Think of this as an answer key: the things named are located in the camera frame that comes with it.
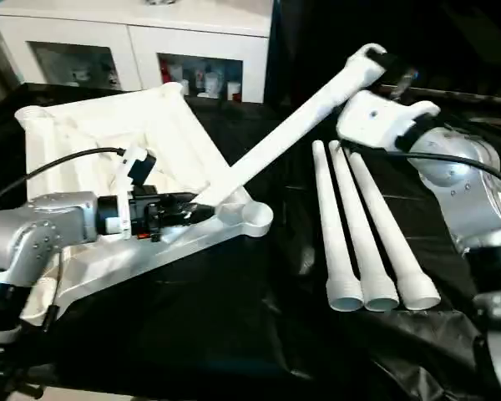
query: white tray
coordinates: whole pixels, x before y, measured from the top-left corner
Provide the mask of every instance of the white tray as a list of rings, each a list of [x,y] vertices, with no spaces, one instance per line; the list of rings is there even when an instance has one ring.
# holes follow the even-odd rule
[[[181,85],[119,94],[53,107],[28,106],[15,117],[26,131],[26,166],[41,165],[80,150],[131,144],[156,158],[146,184],[158,192],[200,193],[230,168],[181,95]],[[117,155],[90,155],[69,161],[28,182],[28,199],[52,192],[91,190],[110,195]],[[101,237],[95,244],[72,246],[58,297],[60,313],[75,300],[234,236],[264,236],[273,212],[238,189],[215,217],[188,230],[175,243]]]

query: black plastic sheet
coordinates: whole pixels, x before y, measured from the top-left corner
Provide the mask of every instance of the black plastic sheet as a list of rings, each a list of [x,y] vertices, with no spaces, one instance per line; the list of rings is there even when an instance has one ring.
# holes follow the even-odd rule
[[[0,188],[25,169],[17,109],[106,94],[24,85],[0,104]],[[190,106],[231,164],[290,111]],[[246,186],[275,212],[266,237],[235,238],[74,303],[28,353],[40,365],[30,379],[151,398],[483,399],[469,268],[408,163],[366,159],[442,303],[424,312],[328,307],[311,141],[334,139],[334,125],[319,124]],[[20,189],[0,207],[24,201]]]

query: white rod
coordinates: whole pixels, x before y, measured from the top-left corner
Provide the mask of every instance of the white rod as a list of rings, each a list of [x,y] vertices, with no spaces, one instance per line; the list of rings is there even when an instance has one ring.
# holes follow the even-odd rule
[[[363,158],[358,153],[353,153],[349,161],[382,244],[392,262],[397,276],[397,288],[405,307],[416,311],[438,305],[438,290],[430,277],[421,270]]]
[[[367,44],[360,48],[347,60],[342,71],[232,165],[226,174],[211,183],[193,202],[211,206],[220,205],[235,190],[245,185],[286,152],[335,107],[345,103],[358,90],[375,82],[384,73],[384,68],[366,57],[369,48],[379,53],[386,52],[376,44]],[[167,235],[162,238],[165,242],[171,243],[177,236]]]
[[[328,270],[326,281],[328,303],[332,309],[340,312],[356,311],[363,307],[364,298],[360,282],[352,272],[342,219],[337,208],[331,173],[326,161],[325,146],[320,140],[316,140],[312,144],[312,150]]]
[[[399,305],[399,297],[392,279],[386,274],[375,239],[362,206],[360,196],[339,142],[329,144],[337,184],[352,244],[357,256],[366,308],[374,312],[389,311]]]

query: white plastic part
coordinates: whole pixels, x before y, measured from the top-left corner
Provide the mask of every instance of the white plastic part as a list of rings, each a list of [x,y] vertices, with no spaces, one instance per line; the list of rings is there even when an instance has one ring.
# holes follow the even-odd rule
[[[144,161],[147,158],[147,151],[137,145],[131,145],[123,155],[114,181],[110,184],[112,193],[117,194],[117,208],[119,213],[119,233],[121,238],[128,240],[132,237],[132,221],[130,220],[130,206],[128,203],[128,189],[132,185],[132,178],[128,177],[136,161]],[[107,222],[114,225],[114,220]]]
[[[386,274],[360,196],[339,142],[329,144],[337,184],[347,217],[352,245],[357,256],[366,308],[374,312],[389,311],[399,305],[392,279]]]
[[[205,205],[218,206],[237,188],[245,185],[255,175],[264,170],[278,156],[282,155],[308,131],[327,117],[338,105],[346,102],[361,88],[375,82],[384,68],[366,57],[369,48],[379,53],[386,50],[377,44],[367,44],[354,53],[328,84],[309,98],[297,111],[284,120],[270,134],[239,159],[230,171],[195,198]],[[175,235],[164,235],[163,240],[171,243]]]
[[[53,294],[56,291],[57,282],[54,278],[40,278],[33,286],[28,302],[20,317],[35,326],[43,324],[44,315],[52,303]]]
[[[184,101],[182,89],[180,84],[169,83],[143,92],[20,109],[15,116],[26,130],[27,171],[74,151],[137,145],[157,157],[147,185],[156,185],[158,192],[203,189],[230,167]],[[116,155],[70,161],[30,180],[28,196],[57,190],[114,195],[110,186],[121,163]],[[94,244],[68,247],[58,296],[60,313],[81,297],[234,236],[264,236],[272,219],[269,206],[252,200],[245,188],[238,188],[217,208],[214,217],[192,226],[173,244],[102,236]]]
[[[340,312],[356,311],[363,307],[364,298],[360,282],[352,272],[342,219],[332,186],[331,172],[326,161],[325,146],[320,140],[316,140],[312,144],[312,150],[328,270],[326,281],[328,303],[332,309]]]
[[[392,262],[397,277],[397,289],[404,306],[418,311],[438,305],[440,303],[438,290],[419,266],[364,160],[358,153],[353,153],[349,160],[382,244]]]
[[[423,114],[437,115],[440,108],[424,100],[410,106],[392,102],[366,90],[355,94],[337,121],[340,138],[372,148],[397,150],[395,139]]]

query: cable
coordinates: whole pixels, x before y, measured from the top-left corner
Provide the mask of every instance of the cable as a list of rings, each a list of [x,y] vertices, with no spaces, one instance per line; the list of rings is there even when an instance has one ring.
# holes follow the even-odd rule
[[[387,158],[391,158],[391,159],[441,160],[441,161],[448,161],[448,162],[452,162],[452,163],[460,163],[463,165],[470,165],[472,167],[475,167],[476,169],[486,171],[490,175],[493,175],[494,177],[501,180],[501,171],[494,169],[490,165],[486,165],[484,163],[481,163],[480,161],[467,159],[465,157],[441,155],[438,153],[386,152],[385,150],[382,150],[382,149],[373,149],[373,148],[369,148],[367,146],[354,144],[352,142],[349,142],[348,145],[344,145],[344,147],[347,147],[348,149],[350,149],[353,152],[358,152],[361,154],[371,154],[371,155],[387,157]]]
[[[23,175],[18,180],[15,180],[14,182],[12,182],[8,186],[6,186],[4,189],[0,190],[0,198],[2,196],[4,196],[5,194],[7,194],[10,190],[13,190],[16,187],[18,187],[19,185],[21,185],[22,183],[24,183],[28,180],[31,180],[36,175],[39,175],[39,174],[43,173],[44,171],[49,170],[52,167],[55,167],[56,165],[61,165],[62,163],[66,162],[66,161],[69,161],[72,159],[77,159],[78,157],[82,157],[82,156],[95,155],[97,153],[116,153],[117,155],[122,156],[122,155],[124,155],[124,152],[125,152],[125,150],[122,148],[97,148],[97,149],[82,150],[81,152],[72,153],[71,155],[67,155],[67,156],[64,156],[60,159],[51,161],[50,163],[39,167],[38,169],[32,171],[29,174]]]

